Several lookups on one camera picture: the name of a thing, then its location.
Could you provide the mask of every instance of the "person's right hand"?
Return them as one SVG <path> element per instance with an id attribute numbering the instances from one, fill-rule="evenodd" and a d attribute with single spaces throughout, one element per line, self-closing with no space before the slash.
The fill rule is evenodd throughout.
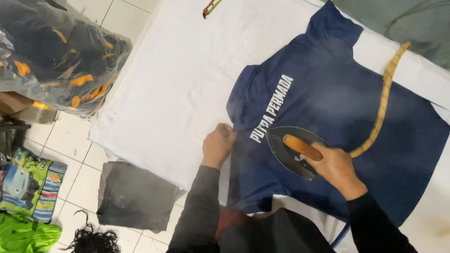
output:
<path id="1" fill-rule="evenodd" d="M 356 177 L 350 154 L 342 149 L 330 149 L 318 143 L 313 143 L 312 146 L 319 150 L 324 158 L 317 162 L 305 155 L 301 157 L 336 187 L 346 200 L 357 199 L 367 192 L 364 183 Z"/>

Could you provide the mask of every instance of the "clear plastic bag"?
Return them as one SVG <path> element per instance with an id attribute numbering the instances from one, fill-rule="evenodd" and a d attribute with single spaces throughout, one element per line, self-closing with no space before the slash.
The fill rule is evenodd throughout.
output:
<path id="1" fill-rule="evenodd" d="M 0 91 L 90 116 L 131 48 L 129 39 L 42 0 L 0 1 Z"/>

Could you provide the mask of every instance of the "cartoon print fabric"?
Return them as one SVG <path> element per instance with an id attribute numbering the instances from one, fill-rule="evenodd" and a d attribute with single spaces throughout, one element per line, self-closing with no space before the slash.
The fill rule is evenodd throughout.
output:
<path id="1" fill-rule="evenodd" d="M 36 220 L 51 220 L 59 187 L 67 165 L 35 156 L 18 148 L 0 173 L 0 209 L 11 210 Z"/>

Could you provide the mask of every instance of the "white ironing cloth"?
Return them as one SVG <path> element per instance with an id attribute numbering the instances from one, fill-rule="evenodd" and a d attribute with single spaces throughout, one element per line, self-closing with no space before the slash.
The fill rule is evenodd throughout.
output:
<path id="1" fill-rule="evenodd" d="M 225 106 L 243 68 L 262 63 L 304 33 L 324 4 L 224 0 L 205 20 L 207 2 L 160 0 L 90 131 L 90 140 L 116 156 L 187 190 L 202 160 L 203 139 L 217 123 L 231 124 Z M 398 47 L 364 29 L 354 59 L 382 74 Z M 394 81 L 439 105 L 436 110 L 448 122 L 447 71 L 408 51 Z M 425 194 L 401 227 L 419 251 L 443 249 L 449 241 L 449 233 L 437 232 L 450 227 L 450 184 L 444 181 L 449 165 L 447 143 Z M 221 203 L 228 176 L 229 163 L 222 168 Z"/>

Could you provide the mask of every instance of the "black sleeve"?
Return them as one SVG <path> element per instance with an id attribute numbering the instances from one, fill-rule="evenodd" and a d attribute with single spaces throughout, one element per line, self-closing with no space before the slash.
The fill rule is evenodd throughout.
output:
<path id="1" fill-rule="evenodd" d="M 359 253 L 417 252 L 369 193 L 347 203 L 351 232 Z"/>
<path id="2" fill-rule="evenodd" d="M 219 222 L 220 171 L 200 166 L 175 227 L 168 253 L 219 252 L 215 235 Z"/>

